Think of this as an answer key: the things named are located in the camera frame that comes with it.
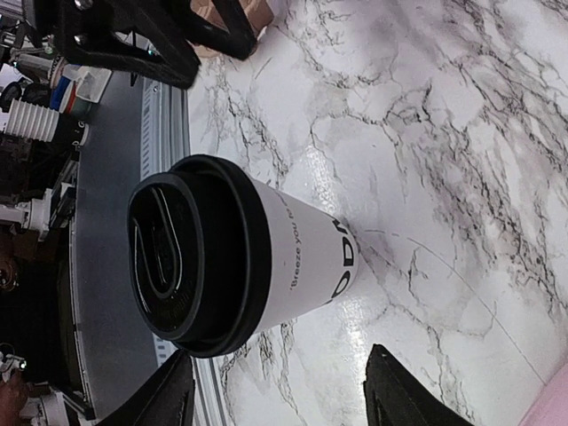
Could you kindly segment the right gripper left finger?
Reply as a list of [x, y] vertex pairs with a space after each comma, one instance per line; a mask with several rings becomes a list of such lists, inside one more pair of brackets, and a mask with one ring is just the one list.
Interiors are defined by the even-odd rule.
[[194, 393], [192, 360], [185, 351], [177, 350], [124, 404], [98, 425], [192, 425]]

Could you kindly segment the pink plate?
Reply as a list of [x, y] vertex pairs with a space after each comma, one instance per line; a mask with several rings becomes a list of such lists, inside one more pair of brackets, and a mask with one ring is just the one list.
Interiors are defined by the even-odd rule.
[[562, 367], [542, 389], [520, 426], [567, 426], [567, 366]]

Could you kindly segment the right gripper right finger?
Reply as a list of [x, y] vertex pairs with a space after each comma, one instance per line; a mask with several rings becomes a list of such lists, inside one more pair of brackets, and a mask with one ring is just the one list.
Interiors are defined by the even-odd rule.
[[373, 346], [363, 382], [369, 425], [464, 425], [381, 344]]

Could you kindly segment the aluminium front rail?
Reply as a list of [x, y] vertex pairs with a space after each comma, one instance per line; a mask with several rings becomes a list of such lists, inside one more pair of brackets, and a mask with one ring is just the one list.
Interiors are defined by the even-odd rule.
[[[167, 227], [174, 256], [181, 254], [184, 229], [174, 203], [194, 211], [195, 203], [184, 173], [175, 163], [189, 154], [189, 114], [186, 92], [150, 79], [143, 82], [141, 114], [141, 187], [137, 195], [157, 193], [152, 210], [158, 209]], [[195, 425], [226, 425], [225, 411], [212, 359], [193, 359]]]

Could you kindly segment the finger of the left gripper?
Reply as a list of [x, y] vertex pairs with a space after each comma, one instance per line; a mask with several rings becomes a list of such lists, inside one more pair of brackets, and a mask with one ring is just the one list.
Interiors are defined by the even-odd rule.
[[194, 41], [201, 59], [223, 54], [245, 60], [253, 53], [256, 35], [240, 1], [195, 1], [194, 13], [201, 19]]
[[57, 49], [72, 64], [180, 89], [193, 85], [200, 67], [170, 1], [58, 1]]

